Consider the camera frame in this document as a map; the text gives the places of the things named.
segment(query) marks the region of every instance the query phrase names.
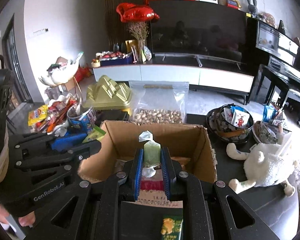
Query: finger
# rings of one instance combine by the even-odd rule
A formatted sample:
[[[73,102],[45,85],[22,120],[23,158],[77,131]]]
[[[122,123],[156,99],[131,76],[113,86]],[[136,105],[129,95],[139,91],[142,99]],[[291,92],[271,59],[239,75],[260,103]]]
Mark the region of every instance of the finger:
[[[29,225],[33,225],[34,222],[35,222],[35,215],[34,215],[34,212],[31,212],[30,214],[24,216],[24,217],[21,217],[18,219],[19,220],[19,224],[22,226],[22,227],[26,227],[26,226],[29,226]]]
[[[4,206],[2,206],[0,204],[0,222],[4,223],[4,224],[8,224],[8,221],[6,220],[6,217],[8,217],[9,215],[10,215],[9,212],[6,211]]]

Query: white stuffed animal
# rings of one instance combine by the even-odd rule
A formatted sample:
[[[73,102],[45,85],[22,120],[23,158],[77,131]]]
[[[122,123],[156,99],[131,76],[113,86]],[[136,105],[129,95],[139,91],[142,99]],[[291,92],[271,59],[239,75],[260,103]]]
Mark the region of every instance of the white stuffed animal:
[[[238,194],[251,187],[267,187],[282,183],[285,195],[291,197],[296,189],[288,182],[288,177],[298,163],[291,153],[278,155],[280,147],[279,144],[259,143],[250,153],[245,153],[237,150],[234,143],[229,143],[227,155],[235,160],[245,160],[243,168],[248,179],[243,182],[231,179],[229,187]]]

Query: green package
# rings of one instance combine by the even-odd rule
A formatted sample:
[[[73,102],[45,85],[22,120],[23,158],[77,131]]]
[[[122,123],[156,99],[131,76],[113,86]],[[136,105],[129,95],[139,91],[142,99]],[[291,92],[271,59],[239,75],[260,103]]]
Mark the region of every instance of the green package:
[[[85,142],[90,142],[90,141],[93,141],[93,140],[98,140],[98,141],[101,141],[101,139],[105,136],[106,132],[103,131],[100,127],[98,126],[95,126],[93,128],[93,132],[90,133],[84,140],[82,143],[85,143]]]
[[[182,216],[164,216],[161,229],[162,240],[180,240]]]
[[[155,167],[161,161],[161,145],[153,140],[153,135],[149,131],[144,131],[139,135],[139,142],[148,141],[143,146],[143,164],[144,167]]]

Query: television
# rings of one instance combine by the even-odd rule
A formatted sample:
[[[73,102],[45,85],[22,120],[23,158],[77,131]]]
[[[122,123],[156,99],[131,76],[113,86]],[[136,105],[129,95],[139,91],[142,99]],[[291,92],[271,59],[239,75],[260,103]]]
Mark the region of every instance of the television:
[[[152,52],[192,54],[241,62],[246,13],[224,5],[188,0],[156,0],[151,22]]]

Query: white cabinet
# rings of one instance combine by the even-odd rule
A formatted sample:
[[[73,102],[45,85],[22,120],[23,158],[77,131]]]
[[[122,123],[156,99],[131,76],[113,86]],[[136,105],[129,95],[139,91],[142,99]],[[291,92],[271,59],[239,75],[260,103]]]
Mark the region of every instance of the white cabinet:
[[[141,81],[140,65],[123,65],[123,66],[110,66],[99,67],[93,69],[96,81],[102,75],[107,75],[114,81],[129,81],[139,80]]]
[[[253,76],[224,70],[201,68],[200,86],[250,92]]]
[[[199,84],[200,68],[169,65],[141,65],[143,81],[175,81]]]

